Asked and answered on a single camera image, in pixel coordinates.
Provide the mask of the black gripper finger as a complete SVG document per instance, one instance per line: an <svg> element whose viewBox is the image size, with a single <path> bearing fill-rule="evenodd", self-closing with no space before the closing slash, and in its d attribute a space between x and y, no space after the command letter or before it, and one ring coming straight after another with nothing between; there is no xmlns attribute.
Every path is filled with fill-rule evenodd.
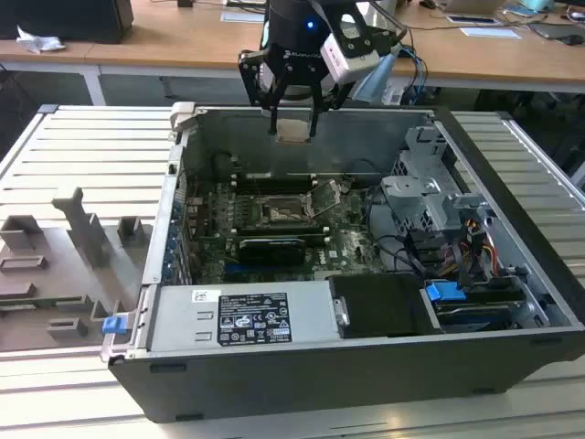
<svg viewBox="0 0 585 439"><path fill-rule="evenodd" d="M338 85L333 81L333 87L323 92L322 81L330 76L327 67L322 67L311 72L309 88L309 98L312 100L309 135L315 137L319 116L329 110L339 110L345 103L349 92L353 89L355 82L348 82Z"/></svg>
<svg viewBox="0 0 585 439"><path fill-rule="evenodd" d="M273 75L273 83L264 91L261 87L262 66ZM239 53L238 68L252 106L260 106L271 116L269 134L277 133L278 106L286 88L292 85L293 66L285 58L285 51L272 44L267 48Z"/></svg>

